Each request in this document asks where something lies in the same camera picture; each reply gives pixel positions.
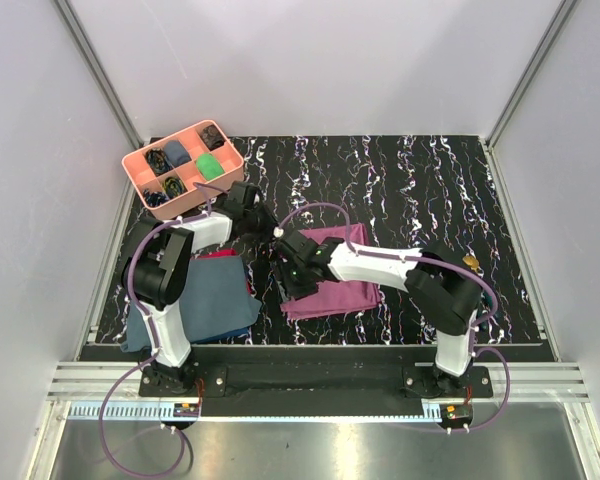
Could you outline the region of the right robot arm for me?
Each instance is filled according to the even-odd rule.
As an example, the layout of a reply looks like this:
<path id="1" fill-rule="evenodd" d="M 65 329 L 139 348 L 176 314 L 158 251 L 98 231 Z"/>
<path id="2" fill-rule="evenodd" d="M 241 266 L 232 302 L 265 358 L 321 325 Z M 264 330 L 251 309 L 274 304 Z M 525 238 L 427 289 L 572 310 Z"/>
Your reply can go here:
<path id="1" fill-rule="evenodd" d="M 386 249 L 328 237 L 317 242 L 299 231 L 276 227 L 276 274 L 294 300 L 325 283 L 366 282 L 407 293 L 436 330 L 434 366 L 414 385 L 422 396 L 456 396 L 470 383 L 473 322 L 479 316 L 482 279 L 443 247 Z"/>

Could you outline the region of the purple satin napkin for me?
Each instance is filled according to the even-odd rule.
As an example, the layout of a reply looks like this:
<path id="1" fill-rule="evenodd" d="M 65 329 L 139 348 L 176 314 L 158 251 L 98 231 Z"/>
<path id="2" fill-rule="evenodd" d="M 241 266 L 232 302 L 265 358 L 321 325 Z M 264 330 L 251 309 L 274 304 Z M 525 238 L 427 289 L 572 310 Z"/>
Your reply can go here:
<path id="1" fill-rule="evenodd" d="M 325 227 L 301 230 L 307 238 L 322 243 L 328 237 L 344 238 L 345 226 Z M 369 246 L 365 225 L 353 224 L 350 228 L 350 240 L 353 243 Z M 337 314 L 348 314 L 375 308 L 381 301 L 377 284 L 362 281 L 321 282 L 318 292 L 281 303 L 280 308 L 292 320 L 304 320 Z"/>

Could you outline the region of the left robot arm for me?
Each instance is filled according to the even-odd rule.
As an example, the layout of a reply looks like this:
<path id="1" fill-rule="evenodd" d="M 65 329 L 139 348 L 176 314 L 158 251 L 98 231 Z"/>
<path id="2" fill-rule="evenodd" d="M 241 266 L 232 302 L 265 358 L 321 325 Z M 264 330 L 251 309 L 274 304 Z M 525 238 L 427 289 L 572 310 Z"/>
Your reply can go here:
<path id="1" fill-rule="evenodd" d="M 215 190 L 219 196 L 207 200 L 197 215 L 149 220 L 122 270 L 123 286 L 150 342 L 150 356 L 139 364 L 143 382 L 161 385 L 176 396 L 188 394 L 196 382 L 179 307 L 192 254 L 243 235 L 268 241 L 277 226 L 258 186 L 235 181 L 227 191 Z"/>

